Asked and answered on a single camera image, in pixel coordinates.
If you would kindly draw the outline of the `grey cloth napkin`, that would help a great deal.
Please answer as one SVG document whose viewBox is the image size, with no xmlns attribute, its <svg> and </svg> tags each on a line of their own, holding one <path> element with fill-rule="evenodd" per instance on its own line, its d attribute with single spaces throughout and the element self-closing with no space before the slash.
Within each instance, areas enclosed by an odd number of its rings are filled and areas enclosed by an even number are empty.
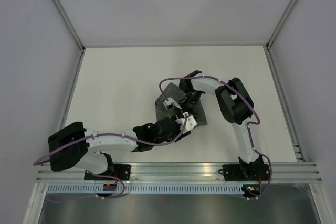
<svg viewBox="0 0 336 224">
<path fill-rule="evenodd" d="M 185 97 L 186 93 L 180 89 L 177 85 L 174 83 L 170 82 L 167 87 L 164 89 L 165 94 L 168 97 L 172 97 L 176 102 L 181 102 Z M 161 94 L 155 101 L 155 115 L 156 115 L 156 120 L 161 120 L 164 117 L 172 117 L 175 114 L 175 110 L 173 108 L 166 109 L 163 101 L 164 101 L 164 96 Z M 201 101 L 197 101 L 197 103 L 193 107 L 194 112 L 195 112 L 195 119 L 197 121 L 197 126 L 205 126 L 207 125 L 207 119 L 206 115 L 202 106 Z"/>
</svg>

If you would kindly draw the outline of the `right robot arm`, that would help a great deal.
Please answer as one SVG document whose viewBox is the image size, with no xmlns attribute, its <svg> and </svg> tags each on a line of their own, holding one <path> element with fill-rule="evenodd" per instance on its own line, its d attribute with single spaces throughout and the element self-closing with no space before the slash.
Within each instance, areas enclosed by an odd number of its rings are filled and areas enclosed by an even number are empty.
<svg viewBox="0 0 336 224">
<path fill-rule="evenodd" d="M 218 102 L 224 119 L 235 132 L 239 148 L 238 165 L 223 165 L 221 174 L 226 180 L 257 181 L 271 178 L 270 164 L 264 163 L 266 157 L 256 150 L 253 142 L 251 125 L 260 124 L 254 111 L 254 103 L 239 78 L 225 82 L 205 76 L 201 71 L 194 71 L 180 80 L 179 88 L 186 93 L 180 105 L 190 114 L 201 116 L 200 104 L 202 94 L 213 95 Z"/>
</svg>

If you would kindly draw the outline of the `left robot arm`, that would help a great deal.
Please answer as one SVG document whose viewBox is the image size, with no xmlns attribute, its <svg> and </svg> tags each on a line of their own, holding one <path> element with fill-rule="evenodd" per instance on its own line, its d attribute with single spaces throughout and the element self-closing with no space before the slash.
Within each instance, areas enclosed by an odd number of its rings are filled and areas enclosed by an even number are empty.
<svg viewBox="0 0 336 224">
<path fill-rule="evenodd" d="M 173 116 L 115 133 L 74 122 L 48 138 L 50 169 L 62 172 L 77 167 L 108 180 L 114 176 L 110 152 L 145 152 L 170 145 L 188 136 L 196 125 L 193 116 Z"/>
</svg>

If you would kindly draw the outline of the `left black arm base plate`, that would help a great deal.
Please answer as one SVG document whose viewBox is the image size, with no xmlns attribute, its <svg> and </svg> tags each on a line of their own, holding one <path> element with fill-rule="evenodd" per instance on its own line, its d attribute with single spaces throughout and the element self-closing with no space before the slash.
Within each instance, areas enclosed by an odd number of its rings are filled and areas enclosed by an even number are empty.
<svg viewBox="0 0 336 224">
<path fill-rule="evenodd" d="M 109 180 L 114 181 L 115 179 L 112 177 L 116 177 L 120 180 L 129 181 L 131 175 L 131 165 L 129 164 L 114 164 L 113 171 L 107 170 L 103 172 L 99 176 L 94 176 L 88 171 L 85 172 L 84 180 L 86 181 L 100 181 L 100 180 Z"/>
</svg>

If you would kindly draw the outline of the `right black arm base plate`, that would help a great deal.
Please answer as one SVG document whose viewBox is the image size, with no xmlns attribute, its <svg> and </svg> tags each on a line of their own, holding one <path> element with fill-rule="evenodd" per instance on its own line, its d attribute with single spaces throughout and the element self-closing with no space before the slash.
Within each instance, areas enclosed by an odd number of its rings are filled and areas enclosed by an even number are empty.
<svg viewBox="0 0 336 224">
<path fill-rule="evenodd" d="M 218 173 L 224 176 L 225 181 L 258 182 L 261 180 L 265 182 L 270 179 L 270 169 L 266 164 L 257 165 L 256 167 L 228 164 L 223 165 Z"/>
</svg>

